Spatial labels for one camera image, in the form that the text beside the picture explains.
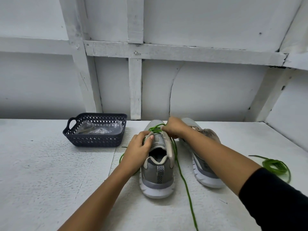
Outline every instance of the plastic bag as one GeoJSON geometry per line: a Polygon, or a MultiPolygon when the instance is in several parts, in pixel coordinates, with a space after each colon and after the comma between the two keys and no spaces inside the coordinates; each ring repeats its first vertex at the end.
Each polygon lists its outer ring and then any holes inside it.
{"type": "Polygon", "coordinates": [[[117,135],[123,130],[122,122],[116,120],[116,123],[94,124],[90,121],[84,121],[75,134],[91,134],[91,135],[117,135]]]}

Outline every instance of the outsole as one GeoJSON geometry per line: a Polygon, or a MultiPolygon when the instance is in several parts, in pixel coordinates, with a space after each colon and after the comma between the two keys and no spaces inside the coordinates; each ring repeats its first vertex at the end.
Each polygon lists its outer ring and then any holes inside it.
{"type": "Polygon", "coordinates": [[[152,189],[147,187],[146,185],[143,184],[143,181],[141,179],[141,170],[139,174],[139,184],[142,193],[151,199],[162,199],[162,198],[167,198],[170,196],[174,190],[175,190],[175,182],[173,181],[172,185],[168,188],[165,189],[152,189]]]}
{"type": "Polygon", "coordinates": [[[192,155],[192,165],[193,165],[193,173],[195,178],[200,182],[202,185],[211,187],[211,188],[223,188],[225,184],[219,178],[211,178],[203,175],[197,168],[194,156],[192,155]]]}

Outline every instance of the shoe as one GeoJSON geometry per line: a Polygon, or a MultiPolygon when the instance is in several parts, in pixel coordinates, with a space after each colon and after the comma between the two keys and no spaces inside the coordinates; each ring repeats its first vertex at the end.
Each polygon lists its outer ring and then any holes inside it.
{"type": "MultiPolygon", "coordinates": [[[[212,131],[211,129],[202,129],[194,120],[190,118],[183,118],[182,121],[186,123],[191,128],[201,132],[205,136],[215,140],[216,142],[220,143],[220,140],[217,134],[212,131]]],[[[192,165],[193,171],[195,174],[196,179],[205,186],[212,187],[212,188],[222,188],[225,184],[222,182],[220,178],[213,172],[213,170],[208,166],[208,164],[200,158],[200,156],[193,150],[185,140],[180,139],[183,145],[190,151],[192,154],[192,165]]]]}
{"type": "MultiPolygon", "coordinates": [[[[163,124],[163,122],[153,120],[147,125],[145,130],[149,130],[159,124],[163,124]]],[[[145,141],[151,135],[154,135],[154,139],[148,157],[140,168],[139,183],[145,196],[161,199],[171,195],[175,189],[173,177],[175,154],[171,140],[166,132],[151,132],[146,136],[145,141]]]]}

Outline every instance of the hand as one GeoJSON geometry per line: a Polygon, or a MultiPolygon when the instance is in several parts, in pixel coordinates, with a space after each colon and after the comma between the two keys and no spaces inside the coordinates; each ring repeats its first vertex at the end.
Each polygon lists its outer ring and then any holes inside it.
{"type": "Polygon", "coordinates": [[[141,131],[138,135],[134,135],[129,142],[124,153],[120,165],[122,165],[132,176],[144,163],[148,156],[154,136],[150,136],[142,145],[143,139],[148,135],[149,131],[141,131]]]}
{"type": "Polygon", "coordinates": [[[184,138],[184,134],[187,130],[191,129],[188,125],[186,125],[181,119],[176,117],[170,117],[165,126],[161,128],[163,131],[167,132],[167,134],[174,138],[184,138]]]}

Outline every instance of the black sleeve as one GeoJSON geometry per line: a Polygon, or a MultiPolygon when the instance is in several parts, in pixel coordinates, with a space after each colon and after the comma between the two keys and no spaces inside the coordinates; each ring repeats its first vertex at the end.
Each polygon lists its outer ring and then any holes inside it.
{"type": "Polygon", "coordinates": [[[308,198],[265,168],[250,176],[239,198],[263,231],[308,230],[308,198]]]}

